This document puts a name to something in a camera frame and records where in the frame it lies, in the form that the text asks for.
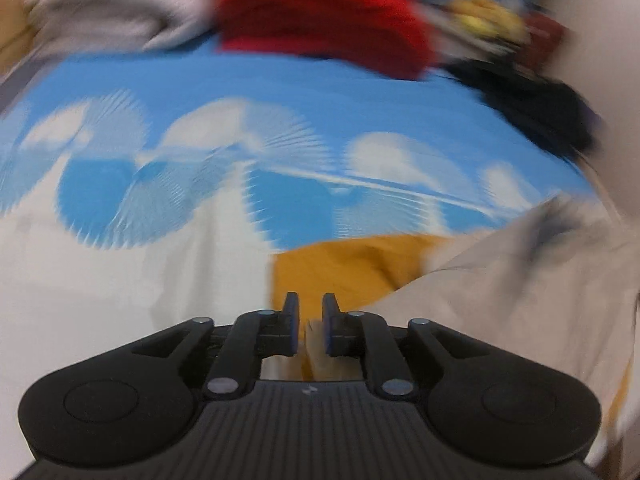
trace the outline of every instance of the beige wall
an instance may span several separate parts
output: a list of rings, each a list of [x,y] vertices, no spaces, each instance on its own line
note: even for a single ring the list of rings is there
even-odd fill
[[[640,215],[640,0],[556,0],[574,32],[550,68],[604,118],[593,165],[612,199]]]

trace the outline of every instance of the red cloth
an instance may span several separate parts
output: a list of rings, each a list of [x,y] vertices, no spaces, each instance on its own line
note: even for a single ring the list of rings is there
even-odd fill
[[[219,0],[222,49],[345,59],[415,79],[435,61],[412,0]]]

